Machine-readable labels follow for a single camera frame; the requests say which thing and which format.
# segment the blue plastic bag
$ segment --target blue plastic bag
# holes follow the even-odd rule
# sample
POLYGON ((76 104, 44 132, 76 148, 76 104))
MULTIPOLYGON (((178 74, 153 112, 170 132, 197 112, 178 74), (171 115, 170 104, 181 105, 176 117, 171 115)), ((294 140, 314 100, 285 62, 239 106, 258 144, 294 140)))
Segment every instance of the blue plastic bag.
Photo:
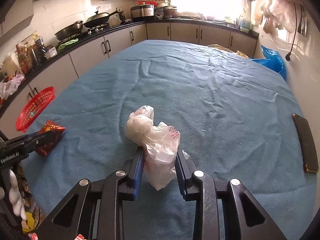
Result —
POLYGON ((268 49, 261 45, 261 50, 266 59, 251 59, 277 73, 279 73, 285 81, 287 81, 287 70, 284 61, 279 52, 268 49))

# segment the cabinet door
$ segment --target cabinet door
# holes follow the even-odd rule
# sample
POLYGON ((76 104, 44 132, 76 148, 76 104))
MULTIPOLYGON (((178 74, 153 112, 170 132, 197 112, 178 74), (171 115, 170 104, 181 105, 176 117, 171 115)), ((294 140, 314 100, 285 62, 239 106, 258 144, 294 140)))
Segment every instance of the cabinet door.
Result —
POLYGON ((148 23, 148 40, 171 40, 170 23, 148 23))
POLYGON ((52 63, 33 80, 29 86, 34 93, 40 92, 46 87, 54 87, 55 96, 59 95, 78 78, 69 54, 52 63))
POLYGON ((208 46, 212 44, 218 44, 220 46, 228 48, 229 38, 230 31, 210 26, 200 27, 200 45, 208 46))
POLYGON ((229 49, 234 52, 237 52, 237 50, 239 50, 242 53, 246 54, 248 57, 253 58, 256 45, 256 39, 239 33, 231 33, 229 49))
POLYGON ((130 31, 132 45, 148 39, 147 28, 145 24, 130 27, 129 31, 130 31))
POLYGON ((199 44, 200 26, 185 23, 171 23, 171 40, 199 44))
POLYGON ((109 57, 131 46, 129 28, 119 30, 104 36, 109 57))
POLYGON ((8 139, 12 139, 23 134, 23 132, 18 132, 16 130, 16 122, 23 108, 31 100, 29 93, 31 94, 31 89, 27 85, 11 102, 0 119, 0 130, 8 139))
POLYGON ((70 52, 79 77, 108 58, 104 44, 103 37, 100 37, 70 52))

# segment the metal screw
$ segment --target metal screw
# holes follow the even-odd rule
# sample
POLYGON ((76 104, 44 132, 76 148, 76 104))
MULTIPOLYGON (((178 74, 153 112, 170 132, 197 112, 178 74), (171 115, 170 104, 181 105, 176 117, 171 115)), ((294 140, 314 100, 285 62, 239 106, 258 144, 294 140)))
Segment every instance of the metal screw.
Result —
POLYGON ((203 173, 203 171, 195 171, 194 175, 200 178, 204 175, 204 173, 203 173))
POLYGON ((235 185, 235 186, 240 185, 239 179, 232 179, 232 180, 230 180, 230 183, 231 183, 232 185, 235 185))
POLYGON ((81 179, 81 181, 79 181, 80 186, 86 186, 89 184, 89 181, 87 179, 81 179))
POLYGON ((125 175, 125 171, 117 171, 116 172, 116 175, 118 176, 118 177, 123 177, 124 175, 125 175))

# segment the rice cooker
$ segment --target rice cooker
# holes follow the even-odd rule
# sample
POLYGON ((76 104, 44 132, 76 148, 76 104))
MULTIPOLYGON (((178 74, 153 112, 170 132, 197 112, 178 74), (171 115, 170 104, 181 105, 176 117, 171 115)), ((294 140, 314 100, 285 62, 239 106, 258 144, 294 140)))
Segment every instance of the rice cooker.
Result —
POLYGON ((155 16, 155 6, 153 4, 145 4, 134 6, 130 9, 131 18, 134 22, 153 19, 155 16))

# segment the red snack bag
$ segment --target red snack bag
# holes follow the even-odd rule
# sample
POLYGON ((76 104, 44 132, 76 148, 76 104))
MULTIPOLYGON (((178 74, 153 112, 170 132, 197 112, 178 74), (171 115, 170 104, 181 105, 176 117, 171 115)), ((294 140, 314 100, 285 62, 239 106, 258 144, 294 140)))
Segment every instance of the red snack bag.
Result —
POLYGON ((65 129, 66 129, 65 127, 62 127, 62 126, 58 125, 57 123, 52 122, 51 120, 48 120, 37 134, 41 134, 41 133, 48 132, 48 131, 52 130, 56 134, 55 140, 51 143, 47 143, 46 145, 37 148, 36 153, 38 153, 40 156, 46 158, 47 155, 52 151, 52 149, 55 147, 55 145, 60 140, 61 135, 65 129))

